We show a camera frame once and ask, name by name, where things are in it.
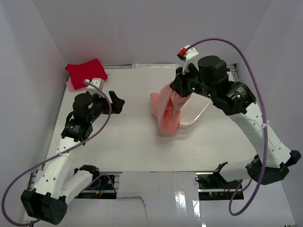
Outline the white perforated plastic basket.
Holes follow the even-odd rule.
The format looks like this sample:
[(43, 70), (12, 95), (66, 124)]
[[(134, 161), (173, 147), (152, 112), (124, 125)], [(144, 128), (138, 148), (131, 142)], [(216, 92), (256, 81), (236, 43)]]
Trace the white perforated plastic basket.
[(192, 93), (191, 97), (180, 109), (180, 128), (186, 128), (187, 126), (192, 125), (210, 103), (210, 98)]

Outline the salmon pink t shirt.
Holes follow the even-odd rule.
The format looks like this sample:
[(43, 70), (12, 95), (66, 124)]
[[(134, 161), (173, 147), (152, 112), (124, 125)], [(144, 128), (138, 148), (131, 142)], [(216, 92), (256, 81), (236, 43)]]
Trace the salmon pink t shirt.
[(172, 136), (180, 127), (180, 110), (191, 95), (181, 97), (170, 88), (170, 83), (165, 85), (159, 93), (150, 94), (151, 113), (157, 119), (160, 133)]

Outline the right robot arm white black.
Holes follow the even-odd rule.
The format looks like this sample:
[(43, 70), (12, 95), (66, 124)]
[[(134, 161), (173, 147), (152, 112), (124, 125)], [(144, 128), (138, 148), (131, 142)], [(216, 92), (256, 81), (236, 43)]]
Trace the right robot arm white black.
[(259, 104), (249, 87), (229, 80), (226, 62), (217, 56), (199, 60), (180, 56), (180, 59), (184, 64), (176, 69), (170, 87), (181, 97), (195, 93), (210, 98), (215, 107), (238, 125), (256, 151), (252, 160), (219, 164), (213, 171), (214, 184), (223, 189), (235, 180), (250, 178), (262, 185), (283, 180), (289, 166), (296, 164), (301, 154), (287, 148), (262, 120)]

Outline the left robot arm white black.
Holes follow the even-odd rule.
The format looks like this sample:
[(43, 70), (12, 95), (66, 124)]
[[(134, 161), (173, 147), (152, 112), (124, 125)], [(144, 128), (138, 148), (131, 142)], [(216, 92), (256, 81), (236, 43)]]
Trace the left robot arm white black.
[(88, 91), (76, 95), (72, 105), (73, 111), (66, 118), (61, 139), (56, 151), (58, 155), (45, 169), (43, 176), (31, 190), (24, 190), (22, 204), (27, 215), (53, 225), (58, 225), (64, 218), (68, 204), (85, 188), (99, 186), (98, 168), (84, 165), (74, 176), (65, 180), (76, 156), (83, 150), (85, 140), (93, 131), (93, 122), (102, 114), (121, 113), (125, 101), (109, 92), (112, 100)]

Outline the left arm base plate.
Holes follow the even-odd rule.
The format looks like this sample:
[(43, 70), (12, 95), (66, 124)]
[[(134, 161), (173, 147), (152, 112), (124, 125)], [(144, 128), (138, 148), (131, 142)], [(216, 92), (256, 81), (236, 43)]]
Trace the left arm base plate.
[(119, 173), (108, 173), (108, 177), (102, 176), (89, 188), (82, 191), (76, 198), (77, 199), (98, 199), (98, 200), (115, 200), (116, 191), (119, 187)]

